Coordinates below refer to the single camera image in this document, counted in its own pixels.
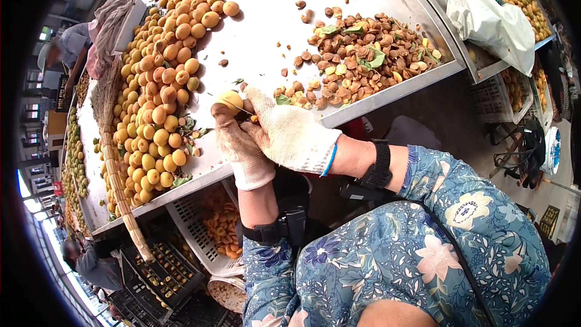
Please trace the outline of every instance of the white plastic bag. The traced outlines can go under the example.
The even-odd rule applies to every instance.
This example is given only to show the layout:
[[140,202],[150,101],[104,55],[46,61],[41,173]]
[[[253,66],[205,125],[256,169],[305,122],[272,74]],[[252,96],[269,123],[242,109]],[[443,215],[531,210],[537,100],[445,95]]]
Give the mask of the white plastic bag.
[[516,5],[495,0],[446,0],[446,15],[462,40],[497,55],[526,76],[534,64],[534,32]]

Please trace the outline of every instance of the floral shirt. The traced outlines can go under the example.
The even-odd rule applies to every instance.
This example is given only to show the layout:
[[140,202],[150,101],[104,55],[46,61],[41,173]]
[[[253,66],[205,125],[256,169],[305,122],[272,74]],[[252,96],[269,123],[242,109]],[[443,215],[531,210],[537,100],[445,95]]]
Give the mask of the floral shirt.
[[449,153],[419,146],[409,146],[399,194],[408,201],[308,244],[296,267],[286,240],[244,239],[244,325],[355,326],[381,299],[417,306],[440,326],[487,325],[452,244],[417,202],[455,237],[496,324],[523,324],[550,273],[533,224],[508,196]]

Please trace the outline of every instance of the broom handle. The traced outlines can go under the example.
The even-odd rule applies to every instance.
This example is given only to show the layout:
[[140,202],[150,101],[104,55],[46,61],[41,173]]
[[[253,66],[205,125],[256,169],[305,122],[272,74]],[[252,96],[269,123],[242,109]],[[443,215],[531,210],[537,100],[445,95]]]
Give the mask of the broom handle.
[[103,158],[105,159],[107,173],[109,173],[109,182],[111,183],[111,189],[113,190],[115,201],[117,202],[117,206],[119,207],[119,211],[123,217],[123,222],[129,231],[131,240],[133,240],[137,250],[140,252],[141,257],[145,261],[153,261],[153,254],[145,242],[145,238],[137,225],[137,221],[135,221],[133,213],[131,213],[131,209],[127,203],[127,198],[123,192],[121,180],[119,179],[119,167],[115,163],[113,154],[113,137],[111,132],[102,132],[101,141],[103,145]]

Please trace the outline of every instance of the gloved hand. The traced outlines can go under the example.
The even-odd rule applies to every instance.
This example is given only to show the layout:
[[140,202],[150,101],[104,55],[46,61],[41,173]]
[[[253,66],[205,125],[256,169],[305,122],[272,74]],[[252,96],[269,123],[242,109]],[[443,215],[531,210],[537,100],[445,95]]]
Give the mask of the gloved hand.
[[274,105],[274,100],[254,86],[245,89],[260,125],[245,122],[243,130],[275,163],[298,172],[326,175],[341,130],[327,129],[309,110]]
[[236,187],[250,191],[269,183],[274,178],[274,163],[238,127],[228,106],[217,103],[210,112],[216,119],[216,143],[232,165]]

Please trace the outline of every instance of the black plastic crate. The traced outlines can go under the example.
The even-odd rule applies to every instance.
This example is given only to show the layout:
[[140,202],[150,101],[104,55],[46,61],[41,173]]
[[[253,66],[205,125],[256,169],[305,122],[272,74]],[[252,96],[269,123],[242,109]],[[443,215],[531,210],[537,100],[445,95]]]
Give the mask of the black plastic crate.
[[56,107],[54,108],[56,113],[69,112],[72,97],[67,98],[66,93],[64,92],[64,88],[67,85],[68,80],[69,76],[64,74],[61,75],[61,78],[59,78],[59,87],[56,91]]
[[128,289],[118,290],[109,294],[109,299],[127,320],[136,321],[144,327],[164,326],[137,302],[137,299]]
[[127,260],[126,255],[121,252],[123,256],[123,290],[127,290],[134,297],[134,299],[142,306],[142,308],[149,312],[156,319],[163,319],[168,314],[168,310],[162,307],[160,298],[155,291],[152,292],[148,286],[135,272],[133,266]]
[[171,243],[157,240],[148,245],[155,257],[152,263],[144,261],[135,246],[125,248],[123,254],[146,289],[156,295],[157,303],[178,309],[205,276]]
[[182,308],[171,315],[170,320],[182,326],[238,327],[242,319],[236,313],[223,308],[205,290],[197,290]]

